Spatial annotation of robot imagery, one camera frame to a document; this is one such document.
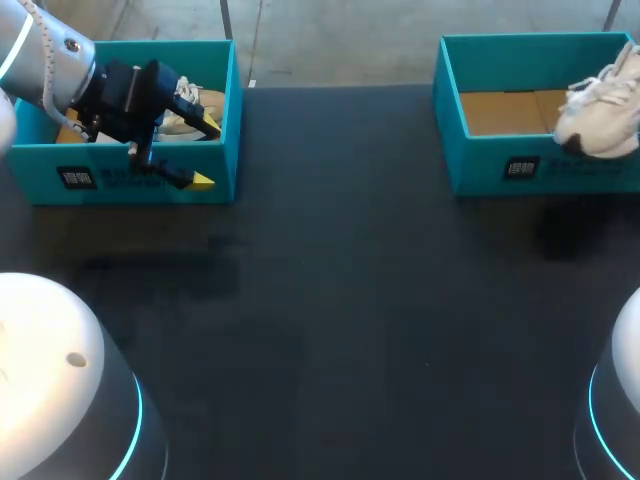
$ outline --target black screw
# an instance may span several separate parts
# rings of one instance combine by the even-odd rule
[[[70,52],[77,52],[78,50],[80,50],[80,45],[78,45],[78,42],[76,42],[73,38],[67,38],[64,41],[64,46],[67,47],[67,50],[69,50]]]

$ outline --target shoe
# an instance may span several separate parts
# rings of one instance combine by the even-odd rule
[[[222,125],[224,93],[216,92],[215,90],[203,90],[202,87],[189,83],[187,77],[181,77],[178,80],[176,93],[190,103],[202,105],[211,118],[218,125]],[[184,119],[181,116],[167,110],[162,125],[158,127],[155,141],[189,142],[200,140],[204,137],[204,133],[184,123]]]
[[[627,43],[597,77],[569,86],[553,138],[573,155],[617,158],[638,148],[640,46]]]

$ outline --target blue light ring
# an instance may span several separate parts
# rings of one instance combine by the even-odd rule
[[[604,438],[602,438],[602,435],[600,434],[600,429],[598,429],[598,425],[596,424],[596,417],[593,413],[593,401],[592,401],[592,390],[593,390],[593,379],[596,376],[596,369],[598,368],[598,366],[596,365],[596,368],[593,369],[593,373],[591,374],[591,381],[589,382],[589,396],[588,396],[588,400],[589,400],[589,414],[591,415],[591,423],[593,424],[593,429],[596,432],[596,436],[598,437],[598,440],[600,440],[600,444],[602,445],[602,448],[604,449],[604,451],[607,453],[607,455],[609,455],[609,458],[611,459],[611,461],[615,464],[616,467],[618,467],[618,469],[622,472],[622,474],[627,477],[629,480],[636,480],[633,475],[631,475],[623,466],[622,464],[618,461],[618,459],[613,455],[613,453],[611,452],[611,450],[609,450],[609,447],[607,446],[607,444],[604,441]]]
[[[131,445],[129,445],[129,450],[127,450],[127,453],[122,459],[122,462],[120,462],[120,465],[113,473],[113,475],[109,477],[109,480],[117,480],[120,475],[122,475],[122,472],[124,472],[124,469],[127,467],[127,464],[129,463],[129,460],[133,455],[133,451],[135,450],[136,444],[138,443],[138,438],[140,437],[140,430],[142,428],[142,391],[140,390],[140,384],[138,383],[138,379],[135,375],[133,376],[133,380],[136,382],[136,389],[138,391],[138,422],[136,423],[136,431],[133,434],[133,439],[131,440]]]

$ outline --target black table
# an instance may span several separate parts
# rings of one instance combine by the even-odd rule
[[[426,86],[245,103],[234,205],[33,209],[0,175],[0,270],[94,309],[172,478],[577,480],[638,202],[456,200]]]

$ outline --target gray floor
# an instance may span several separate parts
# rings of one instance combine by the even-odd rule
[[[49,0],[96,39],[223,38],[217,0]],[[455,33],[595,31],[609,0],[229,0],[245,79],[259,86],[429,82],[438,38]],[[614,30],[640,30],[624,0]]]

